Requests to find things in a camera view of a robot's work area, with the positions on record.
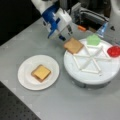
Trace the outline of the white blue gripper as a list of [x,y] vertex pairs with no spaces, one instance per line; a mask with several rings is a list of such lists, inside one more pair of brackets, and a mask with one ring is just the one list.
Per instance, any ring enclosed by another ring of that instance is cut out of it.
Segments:
[[65,41],[66,38],[61,32],[65,28],[71,31],[71,16],[65,10],[58,8],[56,5],[52,5],[42,13],[42,17],[49,30],[48,37],[58,36],[62,41]]

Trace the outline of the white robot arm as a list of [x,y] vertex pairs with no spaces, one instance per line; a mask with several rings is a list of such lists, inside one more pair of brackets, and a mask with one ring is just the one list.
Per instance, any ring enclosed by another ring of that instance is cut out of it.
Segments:
[[56,4],[58,0],[31,0],[36,9],[40,12],[43,18],[43,25],[49,31],[48,38],[58,36],[65,41],[66,38],[62,35],[62,31],[67,28],[72,32],[70,24],[72,18],[69,13]]

